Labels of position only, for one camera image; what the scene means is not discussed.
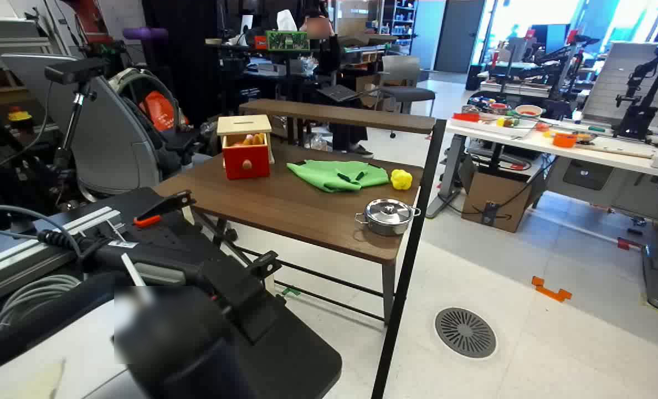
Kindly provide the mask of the small black robot arm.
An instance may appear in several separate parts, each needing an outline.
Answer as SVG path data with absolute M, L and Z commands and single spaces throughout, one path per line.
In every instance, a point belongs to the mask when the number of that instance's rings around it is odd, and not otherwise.
M 637 97 L 637 88 L 644 78 L 653 72 L 653 82 L 642 97 Z M 616 103 L 627 101 L 627 110 L 617 124 L 611 127 L 616 138 L 635 138 L 644 139 L 648 134 L 648 124 L 653 121 L 658 105 L 653 103 L 658 93 L 658 49 L 648 61 L 637 64 L 629 80 L 627 90 L 616 97 Z

